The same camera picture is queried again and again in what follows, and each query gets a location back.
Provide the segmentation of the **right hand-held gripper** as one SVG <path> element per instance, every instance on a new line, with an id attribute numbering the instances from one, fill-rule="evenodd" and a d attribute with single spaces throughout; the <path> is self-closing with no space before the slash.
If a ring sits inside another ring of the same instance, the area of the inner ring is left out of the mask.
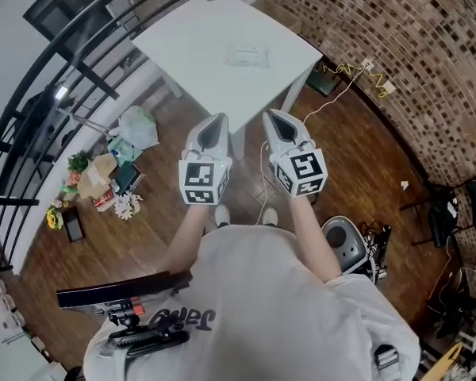
<path id="1" fill-rule="evenodd" d="M 328 178 L 322 151 L 302 121 L 280 110 L 263 113 L 274 177 L 292 198 L 320 192 Z"/>

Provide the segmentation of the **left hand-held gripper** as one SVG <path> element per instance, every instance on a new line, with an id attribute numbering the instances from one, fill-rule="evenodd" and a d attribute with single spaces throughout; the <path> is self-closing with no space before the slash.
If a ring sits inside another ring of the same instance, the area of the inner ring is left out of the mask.
<path id="1" fill-rule="evenodd" d="M 229 181 L 228 117 L 219 113 L 194 126 L 178 162 L 178 183 L 187 205 L 216 205 Z"/>

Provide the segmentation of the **person's right forearm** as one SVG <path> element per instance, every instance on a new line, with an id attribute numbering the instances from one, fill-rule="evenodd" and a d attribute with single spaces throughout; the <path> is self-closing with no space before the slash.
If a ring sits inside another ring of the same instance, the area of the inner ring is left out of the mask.
<path id="1" fill-rule="evenodd" d="M 304 265 L 324 283 L 341 276 L 339 261 L 321 231 L 308 198 L 290 198 L 289 206 Z"/>

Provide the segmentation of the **person's left forearm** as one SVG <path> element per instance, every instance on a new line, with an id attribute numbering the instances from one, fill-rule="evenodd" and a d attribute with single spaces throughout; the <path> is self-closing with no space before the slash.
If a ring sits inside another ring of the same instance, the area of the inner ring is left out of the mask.
<path id="1" fill-rule="evenodd" d="M 175 274 L 191 269 L 198 257 L 209 210 L 208 206 L 202 205 L 188 208 L 156 272 L 169 271 Z"/>

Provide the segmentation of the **person's left white shoe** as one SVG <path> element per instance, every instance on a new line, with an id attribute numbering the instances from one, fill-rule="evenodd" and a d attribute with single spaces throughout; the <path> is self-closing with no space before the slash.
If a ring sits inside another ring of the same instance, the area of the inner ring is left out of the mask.
<path id="1" fill-rule="evenodd" d="M 220 204 L 216 207 L 214 212 L 214 219 L 218 228 L 230 224 L 230 213 L 225 204 Z"/>

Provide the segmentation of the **teal book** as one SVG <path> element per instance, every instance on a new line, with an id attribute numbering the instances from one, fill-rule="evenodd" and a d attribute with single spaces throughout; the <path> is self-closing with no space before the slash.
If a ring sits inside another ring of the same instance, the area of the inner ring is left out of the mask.
<path id="1" fill-rule="evenodd" d="M 135 164 L 129 162 L 123 163 L 114 176 L 118 186 L 116 193 L 123 195 L 125 192 L 133 192 L 143 177 L 144 174 Z"/>

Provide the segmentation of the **white flower bunch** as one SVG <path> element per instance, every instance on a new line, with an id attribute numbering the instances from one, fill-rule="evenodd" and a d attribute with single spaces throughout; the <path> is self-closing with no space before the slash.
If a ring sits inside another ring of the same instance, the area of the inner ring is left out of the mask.
<path id="1" fill-rule="evenodd" d="M 115 214 L 121 220 L 128 220 L 140 212 L 140 203 L 142 201 L 142 197 L 138 194 L 125 192 L 124 194 L 116 197 L 116 202 L 114 203 Z"/>

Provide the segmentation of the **white plastic bag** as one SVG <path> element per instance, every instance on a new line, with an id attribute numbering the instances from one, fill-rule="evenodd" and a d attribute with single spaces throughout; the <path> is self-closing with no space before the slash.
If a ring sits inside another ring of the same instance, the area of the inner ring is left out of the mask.
<path id="1" fill-rule="evenodd" d="M 135 148 L 145 150 L 159 143 L 153 115 L 140 106 L 129 107 L 119 118 L 119 135 Z"/>

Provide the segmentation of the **dark flat case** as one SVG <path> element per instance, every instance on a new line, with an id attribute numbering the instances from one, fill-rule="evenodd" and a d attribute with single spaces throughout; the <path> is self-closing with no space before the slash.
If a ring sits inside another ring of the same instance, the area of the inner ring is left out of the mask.
<path id="1" fill-rule="evenodd" d="M 306 84 L 325 97 L 329 96 L 335 90 L 337 85 L 335 80 L 328 79 L 325 75 L 315 70 L 310 72 Z"/>

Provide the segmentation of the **grey white round device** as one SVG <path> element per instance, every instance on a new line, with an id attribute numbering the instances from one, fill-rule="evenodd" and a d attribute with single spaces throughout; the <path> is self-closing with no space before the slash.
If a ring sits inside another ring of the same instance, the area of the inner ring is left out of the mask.
<path id="1" fill-rule="evenodd" d="M 355 225 L 345 216 L 329 218 L 321 231 L 336 254 L 342 272 L 367 276 L 375 285 L 387 275 L 386 250 L 391 227 L 374 221 Z"/>

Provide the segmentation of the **red box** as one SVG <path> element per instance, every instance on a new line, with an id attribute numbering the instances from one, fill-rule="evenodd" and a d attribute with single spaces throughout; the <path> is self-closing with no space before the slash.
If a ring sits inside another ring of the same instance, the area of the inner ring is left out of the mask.
<path id="1" fill-rule="evenodd" d="M 100 198 L 94 200 L 94 207 L 99 213 L 109 209 L 116 202 L 116 195 L 112 189 L 108 189 Z"/>

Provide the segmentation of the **small brown cardboard box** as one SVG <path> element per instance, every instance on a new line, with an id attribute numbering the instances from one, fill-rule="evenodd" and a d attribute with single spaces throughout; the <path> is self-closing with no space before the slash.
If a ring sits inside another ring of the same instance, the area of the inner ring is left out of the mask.
<path id="1" fill-rule="evenodd" d="M 81 174 L 77 189 L 79 196 L 84 198 L 100 198 L 110 189 L 109 175 L 117 167 L 113 154 L 97 156 Z"/>

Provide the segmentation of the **green leafy plant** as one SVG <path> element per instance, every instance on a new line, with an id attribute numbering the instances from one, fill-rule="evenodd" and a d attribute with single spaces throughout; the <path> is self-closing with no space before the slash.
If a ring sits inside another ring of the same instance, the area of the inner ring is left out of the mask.
<path id="1" fill-rule="evenodd" d="M 89 155 L 85 151 L 80 151 L 68 157 L 67 169 L 70 173 L 82 173 L 89 164 Z"/>

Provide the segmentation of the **white table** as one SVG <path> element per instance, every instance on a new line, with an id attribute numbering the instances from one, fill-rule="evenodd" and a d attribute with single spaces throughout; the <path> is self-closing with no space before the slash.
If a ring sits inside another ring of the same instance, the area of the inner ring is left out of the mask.
<path id="1" fill-rule="evenodd" d="M 240 0 L 190 0 L 133 40 L 175 94 L 187 93 L 209 114 L 228 117 L 232 149 L 244 158 L 247 123 L 281 93 L 289 112 L 321 53 L 300 36 Z M 233 44 L 260 44 L 270 67 L 225 63 Z"/>

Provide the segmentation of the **black tablet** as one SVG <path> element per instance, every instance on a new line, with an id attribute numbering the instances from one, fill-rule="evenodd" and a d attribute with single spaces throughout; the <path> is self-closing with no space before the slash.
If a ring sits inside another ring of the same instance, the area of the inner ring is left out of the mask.
<path id="1" fill-rule="evenodd" d="M 71 243 L 80 241 L 85 237 L 83 226 L 79 218 L 79 212 L 76 207 L 71 207 L 62 212 L 62 218 L 63 227 Z"/>

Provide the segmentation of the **black chest-mounted bar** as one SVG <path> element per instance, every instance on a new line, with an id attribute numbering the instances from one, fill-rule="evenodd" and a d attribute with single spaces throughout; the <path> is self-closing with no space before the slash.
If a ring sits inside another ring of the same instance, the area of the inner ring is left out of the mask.
<path id="1" fill-rule="evenodd" d="M 171 274 L 162 271 L 135 279 L 107 283 L 95 287 L 83 287 L 56 292 L 58 305 L 62 309 L 96 306 L 125 299 L 159 294 L 187 287 L 193 276 L 190 271 Z"/>

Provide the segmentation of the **black bag white print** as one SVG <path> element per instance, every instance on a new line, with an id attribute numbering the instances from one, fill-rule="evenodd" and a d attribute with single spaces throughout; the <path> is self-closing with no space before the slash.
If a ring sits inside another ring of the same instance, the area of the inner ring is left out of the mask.
<path id="1" fill-rule="evenodd" d="M 459 201 L 455 196 L 431 203 L 428 210 L 428 225 L 432 241 L 437 248 L 447 244 L 457 226 L 458 215 Z"/>

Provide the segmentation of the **person's white t-shirt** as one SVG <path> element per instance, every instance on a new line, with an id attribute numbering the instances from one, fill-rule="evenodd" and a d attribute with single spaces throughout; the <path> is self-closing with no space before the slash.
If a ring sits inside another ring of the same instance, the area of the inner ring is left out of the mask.
<path id="1" fill-rule="evenodd" d="M 202 238 L 190 285 L 145 306 L 144 322 L 178 314 L 189 340 L 126 359 L 106 321 L 83 361 L 86 381 L 382 381 L 374 354 L 393 347 L 393 381 L 412 381 L 416 334 L 365 276 L 318 279 L 295 236 L 229 225 Z"/>

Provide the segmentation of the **yellow sunflower bunch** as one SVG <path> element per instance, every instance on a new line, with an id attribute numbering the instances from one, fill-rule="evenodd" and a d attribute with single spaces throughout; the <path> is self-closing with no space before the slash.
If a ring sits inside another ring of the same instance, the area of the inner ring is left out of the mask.
<path id="1" fill-rule="evenodd" d="M 63 227 L 63 216 L 54 207 L 48 209 L 46 213 L 48 227 L 53 230 L 60 230 Z"/>

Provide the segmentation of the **black red tripod head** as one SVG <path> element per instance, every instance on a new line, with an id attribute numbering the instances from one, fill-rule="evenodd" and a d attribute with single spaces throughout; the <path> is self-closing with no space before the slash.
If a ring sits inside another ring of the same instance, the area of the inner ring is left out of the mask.
<path id="1" fill-rule="evenodd" d="M 116 302 L 106 303 L 108 319 L 115 325 L 124 325 L 127 328 L 136 327 L 140 323 L 140 316 L 145 314 L 140 297 L 132 297 Z"/>

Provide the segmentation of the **black clamp holder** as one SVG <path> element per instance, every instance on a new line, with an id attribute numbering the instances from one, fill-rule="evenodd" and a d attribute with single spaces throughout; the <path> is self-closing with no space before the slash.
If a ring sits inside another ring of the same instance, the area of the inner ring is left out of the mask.
<path id="1" fill-rule="evenodd" d="M 186 343 L 189 339 L 189 333 L 184 330 L 170 331 L 146 327 L 126 329 L 108 336 L 108 342 L 112 346 L 124 351 L 127 357 L 132 358 L 173 348 Z"/>

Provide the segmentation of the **black cabinet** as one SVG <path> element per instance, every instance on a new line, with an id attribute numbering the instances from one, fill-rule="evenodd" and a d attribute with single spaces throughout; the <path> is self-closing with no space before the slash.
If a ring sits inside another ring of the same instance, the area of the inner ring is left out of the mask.
<path id="1" fill-rule="evenodd" d="M 75 17 L 94 0 L 36 0 L 23 14 L 23 18 L 48 40 L 53 40 Z M 65 49 L 75 53 L 97 31 L 111 21 L 105 7 L 96 9 L 86 17 L 77 30 L 65 40 Z"/>

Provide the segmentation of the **yellow wooden board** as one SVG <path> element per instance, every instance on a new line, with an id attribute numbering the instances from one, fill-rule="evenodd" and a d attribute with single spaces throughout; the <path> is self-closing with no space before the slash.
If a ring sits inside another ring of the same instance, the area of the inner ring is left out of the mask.
<path id="1" fill-rule="evenodd" d="M 458 342 L 450 348 L 432 367 L 432 381 L 442 381 L 451 367 L 457 362 L 463 343 Z"/>

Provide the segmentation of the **cluttered work desk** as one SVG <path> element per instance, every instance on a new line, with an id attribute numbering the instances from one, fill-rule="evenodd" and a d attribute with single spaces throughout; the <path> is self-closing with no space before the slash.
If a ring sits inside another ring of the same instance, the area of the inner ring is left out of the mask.
<path id="1" fill-rule="evenodd" d="M 39 352 L 14 307 L 0 283 L 0 381 L 64 381 L 67 371 Z"/>

